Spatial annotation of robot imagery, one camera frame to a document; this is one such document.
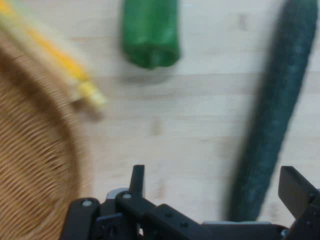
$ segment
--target yellow object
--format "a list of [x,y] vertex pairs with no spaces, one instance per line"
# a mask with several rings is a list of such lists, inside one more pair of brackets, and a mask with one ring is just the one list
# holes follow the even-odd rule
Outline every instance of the yellow object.
[[50,37],[55,41],[50,40],[48,28],[34,20],[21,3],[0,0],[0,26],[36,61],[46,65],[47,70],[60,81],[60,85],[64,85],[72,102],[84,98],[95,110],[100,110],[106,103],[104,95],[91,82],[88,70],[62,48],[66,45],[65,41],[58,45],[56,34]]

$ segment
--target green vegetable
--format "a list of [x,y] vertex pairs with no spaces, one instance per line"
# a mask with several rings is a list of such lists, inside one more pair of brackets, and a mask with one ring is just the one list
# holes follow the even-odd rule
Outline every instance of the green vegetable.
[[237,168],[230,221],[255,221],[259,216],[308,64],[317,2],[287,0],[284,6],[255,121]]
[[143,68],[168,67],[180,58],[178,0],[124,0],[122,46]]

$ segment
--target dark green cucumber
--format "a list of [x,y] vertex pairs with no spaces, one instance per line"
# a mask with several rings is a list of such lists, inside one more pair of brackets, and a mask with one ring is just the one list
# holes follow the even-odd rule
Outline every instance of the dark green cucumber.
[[315,37],[318,0],[287,0],[229,201],[229,221],[260,214]]

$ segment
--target woven basket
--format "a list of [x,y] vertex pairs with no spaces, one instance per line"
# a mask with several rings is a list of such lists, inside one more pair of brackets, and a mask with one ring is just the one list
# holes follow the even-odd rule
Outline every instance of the woven basket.
[[89,194],[84,159],[65,95],[0,32],[0,240],[57,240]]

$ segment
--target wooden table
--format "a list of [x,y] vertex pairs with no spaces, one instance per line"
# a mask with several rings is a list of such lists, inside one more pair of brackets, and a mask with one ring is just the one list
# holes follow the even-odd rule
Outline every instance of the wooden table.
[[[261,84],[282,0],[181,0],[183,58],[154,71],[120,49],[120,0],[25,0],[92,60],[110,103],[101,121],[81,115],[93,196],[127,187],[146,165],[146,197],[202,222],[222,220],[235,163]],[[320,41],[314,46],[260,217],[288,225],[278,198],[279,166],[293,165],[320,187]]]

